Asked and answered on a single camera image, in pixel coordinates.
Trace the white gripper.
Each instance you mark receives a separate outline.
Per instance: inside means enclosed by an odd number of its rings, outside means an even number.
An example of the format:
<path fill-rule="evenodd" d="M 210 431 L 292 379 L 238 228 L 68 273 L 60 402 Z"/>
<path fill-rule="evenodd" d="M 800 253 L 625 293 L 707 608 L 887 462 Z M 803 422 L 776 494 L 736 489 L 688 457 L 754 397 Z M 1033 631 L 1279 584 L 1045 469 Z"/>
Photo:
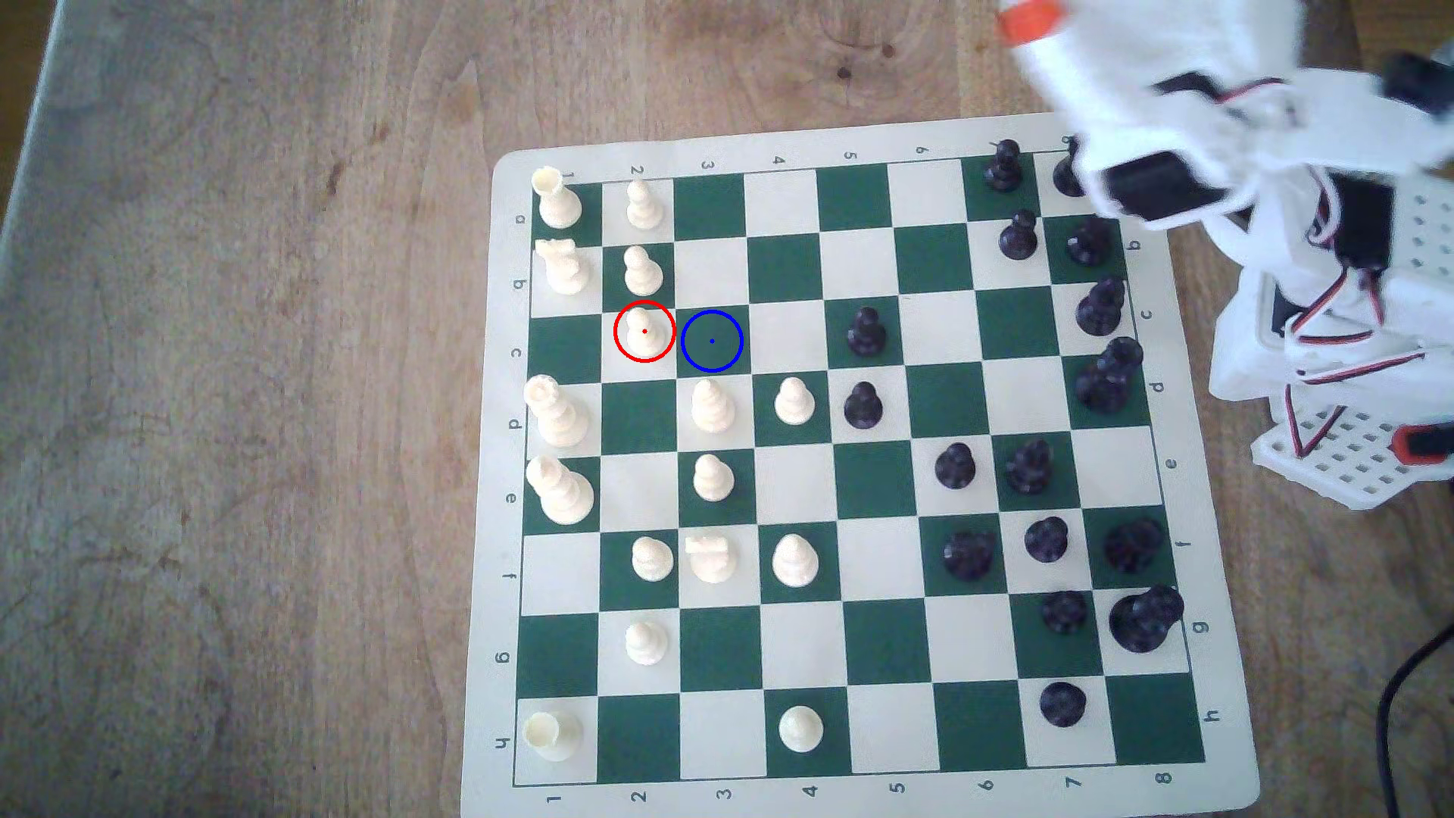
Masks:
<path fill-rule="evenodd" d="M 1096 208 L 1197 221 L 1245 206 L 1300 123 L 1300 1 L 1000 1 L 1027 81 L 1057 94 Z"/>

